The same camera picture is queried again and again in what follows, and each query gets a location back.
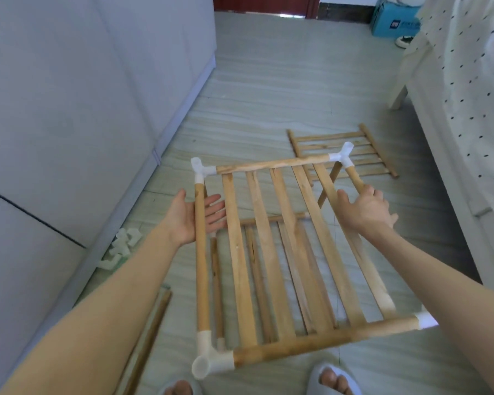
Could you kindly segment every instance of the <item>assembled wooden shelf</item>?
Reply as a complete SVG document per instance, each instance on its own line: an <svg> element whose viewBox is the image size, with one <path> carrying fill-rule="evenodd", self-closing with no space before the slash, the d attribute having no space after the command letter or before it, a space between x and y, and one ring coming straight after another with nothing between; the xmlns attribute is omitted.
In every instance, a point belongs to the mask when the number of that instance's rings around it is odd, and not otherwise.
<svg viewBox="0 0 494 395"><path fill-rule="evenodd" d="M364 249L362 239L349 227L341 226L355 259L362 270L377 306L384 320L368 323L359 304L357 293L344 267L341 255L330 235L328 225L320 211L328 200L336 210L337 194L333 185L338 173L344 167L347 175L360 193L364 187L355 170L349 154L353 145L343 144L338 153L315 154L307 157L257 162L240 165L204 167L199 159L192 159L196 176L195 212L196 212L196 274L197 274L197 310L198 310L198 357L193 363L192 372L198 379L208 374L232 370L250 363L258 363L291 355L312 352L320 349L358 342L367 338L383 337L391 334L421 330L436 325L431 315L422 311L409 316L398 315L386 286ZM325 163L334 162L331 173ZM323 192L317 200L313 194L306 166L312 165L323 186ZM294 212L281 169L291 167L300 187L308 212ZM257 178L257 171L269 169L281 216L268 217ZM245 172L253 203L254 219L240 220L237 211L233 173ZM211 237L212 287L214 298L214 319L217 347L212 345L211 317L209 304L210 278L206 259L206 233L204 199L206 188L204 179L208 175L222 176L227 212L228 234L231 252L232 272L237 307L238 329L241 346L227 350L221 302L220 264L217 253L217 238ZM310 219L320 240L332 278L338 289L340 299L348 318L348 327L339 327L333 307L330 304L324 281L321 277L315 255L312 251L302 220ZM307 335L297 336L294 321L284 287L280 260L277 255L271 222L278 226L282 237L287 263L291 272L299 308ZM261 256L254 235L258 231ZM246 244L242 229L245 231ZM254 292L260 314L263 342L259 343L255 325L254 308L249 282L248 263L245 247L252 271ZM263 282L263 271L267 278L268 291Z"/></svg>
<svg viewBox="0 0 494 395"><path fill-rule="evenodd" d="M353 163L358 166L357 171L361 176L390 174L394 178L399 175L393 164L387 158L386 153L377 144L370 130L363 123L359 124L359 130L356 132L334 133L322 136L303 136L296 137L292 130L287 130L287 136L293 147L294 154L297 157L305 157L312 155L318 150L328 150L340 148L348 139L353 139L352 143L357 148L353 155L359 155ZM327 168L332 168L333 163L326 163ZM318 174L312 166L304 167L305 175L308 178L309 184L313 186L313 182L319 180ZM341 172L338 177L348 177L345 172Z"/></svg>

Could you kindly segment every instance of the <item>red door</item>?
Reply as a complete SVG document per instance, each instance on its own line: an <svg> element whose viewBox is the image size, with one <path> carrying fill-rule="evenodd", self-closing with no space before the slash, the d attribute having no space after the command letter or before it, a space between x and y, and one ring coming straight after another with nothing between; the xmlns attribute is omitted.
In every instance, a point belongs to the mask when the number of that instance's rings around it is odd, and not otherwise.
<svg viewBox="0 0 494 395"><path fill-rule="evenodd" d="M310 17L320 0L214 0L214 10L235 12L287 13Z"/></svg>

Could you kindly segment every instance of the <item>blue cardboard box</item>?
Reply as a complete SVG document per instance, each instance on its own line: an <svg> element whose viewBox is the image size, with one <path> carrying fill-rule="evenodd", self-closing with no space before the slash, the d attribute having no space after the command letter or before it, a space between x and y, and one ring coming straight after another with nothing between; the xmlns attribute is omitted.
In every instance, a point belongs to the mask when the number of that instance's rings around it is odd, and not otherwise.
<svg viewBox="0 0 494 395"><path fill-rule="evenodd" d="M421 27L419 19L415 18L419 8L377 1L370 23L371 34L377 37L415 36Z"/></svg>

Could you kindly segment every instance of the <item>hand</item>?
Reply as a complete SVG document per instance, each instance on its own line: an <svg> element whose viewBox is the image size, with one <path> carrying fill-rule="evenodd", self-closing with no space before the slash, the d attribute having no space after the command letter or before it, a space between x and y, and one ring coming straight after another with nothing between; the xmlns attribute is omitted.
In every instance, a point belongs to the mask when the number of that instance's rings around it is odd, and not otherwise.
<svg viewBox="0 0 494 395"><path fill-rule="evenodd" d="M390 215L390 204L383 199L382 191L365 185L359 197L352 204L349 202L348 194L344 190L338 190L339 196L336 204L336 213L342 224L353 228L360 234L366 236L370 230L387 226L393 228L399 215Z"/></svg>
<svg viewBox="0 0 494 395"><path fill-rule="evenodd" d="M185 202L185 197L186 191L179 190L161 222L177 246L189 244L196 239L194 203ZM214 194L205 199L207 233L227 226L227 220L223 219L226 215L225 201L217 202L220 198L219 194Z"/></svg>

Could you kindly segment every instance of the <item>white wardrobe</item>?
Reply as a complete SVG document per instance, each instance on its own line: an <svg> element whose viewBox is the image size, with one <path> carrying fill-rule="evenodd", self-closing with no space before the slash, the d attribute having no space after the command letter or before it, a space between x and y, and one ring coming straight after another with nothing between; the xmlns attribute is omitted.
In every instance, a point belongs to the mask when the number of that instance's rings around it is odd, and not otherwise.
<svg viewBox="0 0 494 395"><path fill-rule="evenodd" d="M0 0L0 386L75 302L215 47L212 0Z"/></svg>

